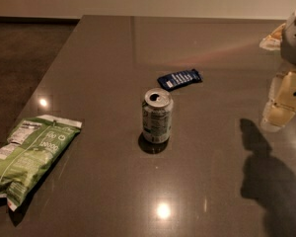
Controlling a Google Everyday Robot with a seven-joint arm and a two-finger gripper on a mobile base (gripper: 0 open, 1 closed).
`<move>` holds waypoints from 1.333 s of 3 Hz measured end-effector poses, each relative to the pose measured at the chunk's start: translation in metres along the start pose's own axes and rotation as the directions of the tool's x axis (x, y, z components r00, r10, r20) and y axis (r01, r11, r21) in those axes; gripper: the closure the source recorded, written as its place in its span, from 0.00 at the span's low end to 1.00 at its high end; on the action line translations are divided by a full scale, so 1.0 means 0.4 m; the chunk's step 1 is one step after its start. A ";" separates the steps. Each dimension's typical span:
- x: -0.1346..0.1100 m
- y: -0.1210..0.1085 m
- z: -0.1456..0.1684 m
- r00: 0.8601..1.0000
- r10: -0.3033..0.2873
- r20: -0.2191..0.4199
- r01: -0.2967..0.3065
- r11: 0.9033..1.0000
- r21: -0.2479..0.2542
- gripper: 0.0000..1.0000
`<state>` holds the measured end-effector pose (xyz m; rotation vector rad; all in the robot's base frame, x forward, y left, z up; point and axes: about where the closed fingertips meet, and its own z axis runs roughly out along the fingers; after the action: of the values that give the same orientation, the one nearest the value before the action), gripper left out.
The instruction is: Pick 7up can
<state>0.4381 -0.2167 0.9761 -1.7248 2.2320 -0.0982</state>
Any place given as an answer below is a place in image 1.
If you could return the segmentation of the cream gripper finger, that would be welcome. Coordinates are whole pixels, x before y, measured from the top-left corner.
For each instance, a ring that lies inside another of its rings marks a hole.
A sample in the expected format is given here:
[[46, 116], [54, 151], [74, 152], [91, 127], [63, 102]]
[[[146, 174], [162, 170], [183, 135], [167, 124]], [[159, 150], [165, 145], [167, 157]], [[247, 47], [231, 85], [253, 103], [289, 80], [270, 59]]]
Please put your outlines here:
[[278, 132], [296, 115], [296, 67], [282, 71], [271, 81], [260, 126], [265, 131]]
[[263, 38], [259, 43], [259, 47], [271, 51], [280, 50], [282, 42], [282, 32], [285, 26], [285, 23], [281, 24], [279, 27], [273, 30], [268, 36]]

